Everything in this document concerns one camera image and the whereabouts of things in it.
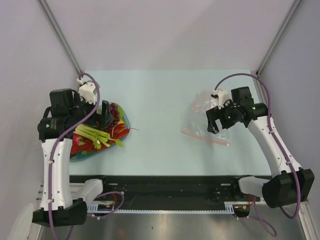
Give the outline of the clear zip top bag pink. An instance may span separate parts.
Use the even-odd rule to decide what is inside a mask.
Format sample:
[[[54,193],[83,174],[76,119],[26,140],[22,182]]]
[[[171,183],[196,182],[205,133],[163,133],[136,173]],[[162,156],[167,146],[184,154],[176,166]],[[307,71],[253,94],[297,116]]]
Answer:
[[[229,147],[230,133],[228,130],[221,130],[217,134],[208,132],[208,119],[206,111],[218,105],[218,101],[211,97],[213,89],[200,91],[195,100],[189,106],[184,120],[182,132],[192,138]]]

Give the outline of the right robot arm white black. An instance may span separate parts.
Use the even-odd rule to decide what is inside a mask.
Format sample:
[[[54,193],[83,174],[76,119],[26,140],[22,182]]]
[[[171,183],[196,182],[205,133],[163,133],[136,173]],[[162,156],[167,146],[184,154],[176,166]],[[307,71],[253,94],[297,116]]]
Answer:
[[[260,146],[271,172],[271,179],[243,176],[230,188],[231,196],[242,201],[248,194],[263,198],[270,208],[307,200],[315,180],[311,169],[304,169],[288,151],[264,103],[255,103],[249,87],[228,92],[214,90],[211,97],[218,105],[207,110],[207,130],[218,134],[242,123]]]

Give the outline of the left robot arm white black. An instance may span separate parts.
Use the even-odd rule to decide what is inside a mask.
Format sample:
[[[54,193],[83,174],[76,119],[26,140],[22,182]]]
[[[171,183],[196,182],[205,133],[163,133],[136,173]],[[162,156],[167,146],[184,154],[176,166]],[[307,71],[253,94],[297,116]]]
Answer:
[[[51,106],[45,110],[37,126],[44,159],[43,194],[32,222],[45,227],[83,225],[94,199],[105,200],[111,188],[101,179],[89,179],[75,193],[70,190],[70,154],[74,129],[84,123],[90,127],[106,127],[112,121],[109,103],[97,108],[100,94],[92,84],[78,91],[70,88],[53,90]]]

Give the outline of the green celery stalks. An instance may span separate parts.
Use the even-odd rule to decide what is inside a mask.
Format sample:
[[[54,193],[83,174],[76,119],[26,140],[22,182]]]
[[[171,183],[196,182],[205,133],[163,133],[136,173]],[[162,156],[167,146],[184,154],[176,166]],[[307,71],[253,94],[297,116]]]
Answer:
[[[112,144],[116,144],[119,147],[124,147],[124,144],[120,139],[114,139],[109,133],[84,124],[78,125],[75,128],[75,133],[81,137],[91,140],[96,149],[101,149],[102,146],[108,148]]]

